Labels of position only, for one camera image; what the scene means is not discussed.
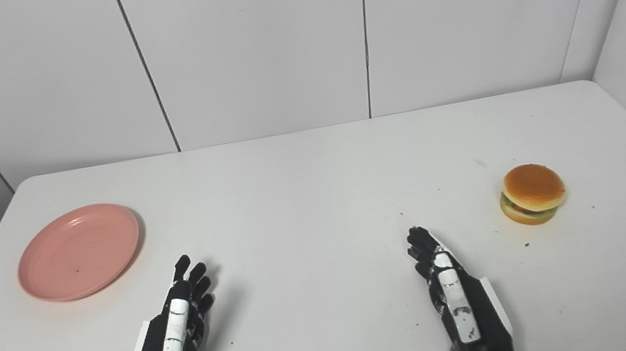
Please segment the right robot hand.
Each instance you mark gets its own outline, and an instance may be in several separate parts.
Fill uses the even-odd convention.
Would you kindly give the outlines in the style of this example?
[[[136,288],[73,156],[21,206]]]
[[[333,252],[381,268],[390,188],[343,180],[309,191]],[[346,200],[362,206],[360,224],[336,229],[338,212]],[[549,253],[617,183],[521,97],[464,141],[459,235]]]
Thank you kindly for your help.
[[[469,274],[423,227],[410,228],[407,242],[450,337],[449,351],[515,351],[512,324],[490,280]]]

